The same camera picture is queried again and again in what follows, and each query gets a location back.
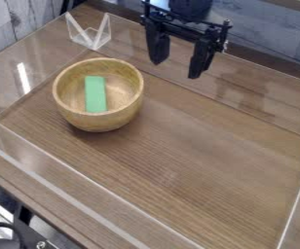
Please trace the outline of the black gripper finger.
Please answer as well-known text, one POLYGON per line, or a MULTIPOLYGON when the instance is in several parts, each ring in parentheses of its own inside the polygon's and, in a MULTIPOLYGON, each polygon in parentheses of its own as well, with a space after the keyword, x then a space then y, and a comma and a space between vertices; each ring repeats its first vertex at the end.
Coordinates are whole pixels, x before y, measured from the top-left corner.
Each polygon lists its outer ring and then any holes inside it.
POLYGON ((169 55, 169 36, 156 28, 145 28, 147 51, 151 62, 160 64, 169 55))
POLYGON ((196 79, 209 67, 215 50, 209 39, 200 38, 193 45, 193 53, 188 64, 188 79, 196 79))

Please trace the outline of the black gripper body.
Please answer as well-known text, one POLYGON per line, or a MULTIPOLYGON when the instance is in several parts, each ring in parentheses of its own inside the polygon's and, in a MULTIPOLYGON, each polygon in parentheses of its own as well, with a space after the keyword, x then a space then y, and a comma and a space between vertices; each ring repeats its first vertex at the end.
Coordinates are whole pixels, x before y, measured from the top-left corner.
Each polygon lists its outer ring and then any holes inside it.
POLYGON ((201 35, 208 29, 217 33, 215 51, 226 49, 227 32, 232 28, 228 18, 213 9, 213 0, 140 0, 143 16, 201 35))

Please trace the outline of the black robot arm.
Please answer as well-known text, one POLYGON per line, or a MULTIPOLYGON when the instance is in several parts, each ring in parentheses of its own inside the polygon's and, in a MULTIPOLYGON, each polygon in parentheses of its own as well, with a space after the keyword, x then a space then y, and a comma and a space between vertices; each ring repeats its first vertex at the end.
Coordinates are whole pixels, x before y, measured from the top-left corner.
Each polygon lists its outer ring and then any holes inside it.
POLYGON ((147 52, 157 65, 169 56, 171 37, 189 42, 193 51, 188 63, 188 79, 196 79, 208 70, 215 53, 227 44, 227 32, 232 23, 215 17, 213 0, 140 0, 147 52))

